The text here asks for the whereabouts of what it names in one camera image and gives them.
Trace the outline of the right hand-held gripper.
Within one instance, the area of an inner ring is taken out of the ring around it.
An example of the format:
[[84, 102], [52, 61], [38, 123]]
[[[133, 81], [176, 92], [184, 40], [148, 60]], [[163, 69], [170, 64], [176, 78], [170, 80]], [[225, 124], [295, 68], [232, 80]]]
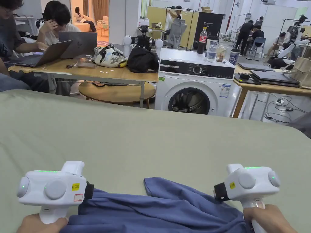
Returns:
[[228, 177], [214, 186], [214, 198], [219, 202], [239, 201], [242, 207], [265, 209], [263, 198], [280, 191], [280, 179], [270, 167], [227, 165]]

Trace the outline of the person's right hand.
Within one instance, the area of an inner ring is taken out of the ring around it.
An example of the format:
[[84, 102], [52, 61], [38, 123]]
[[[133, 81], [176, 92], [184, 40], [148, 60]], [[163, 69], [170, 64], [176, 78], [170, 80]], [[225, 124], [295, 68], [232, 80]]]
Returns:
[[296, 233], [276, 205], [268, 204], [264, 209], [259, 207], [245, 208], [245, 220], [255, 220], [267, 233]]

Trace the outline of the person's left hand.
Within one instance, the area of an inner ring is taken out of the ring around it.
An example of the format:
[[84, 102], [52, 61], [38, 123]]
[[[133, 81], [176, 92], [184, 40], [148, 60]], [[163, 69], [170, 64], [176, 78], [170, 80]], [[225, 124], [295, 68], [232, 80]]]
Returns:
[[56, 222], [45, 224], [41, 221], [39, 214], [24, 217], [17, 233], [59, 233], [67, 224], [68, 218], [59, 218]]

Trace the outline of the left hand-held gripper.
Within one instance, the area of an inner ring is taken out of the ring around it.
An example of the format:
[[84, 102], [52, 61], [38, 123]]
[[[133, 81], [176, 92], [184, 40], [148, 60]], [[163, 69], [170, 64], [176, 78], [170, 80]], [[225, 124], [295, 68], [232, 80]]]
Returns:
[[60, 171], [34, 170], [21, 178], [19, 203], [40, 206], [40, 220], [51, 224], [64, 218], [70, 207], [92, 199], [94, 185], [82, 176], [82, 161], [66, 161]]

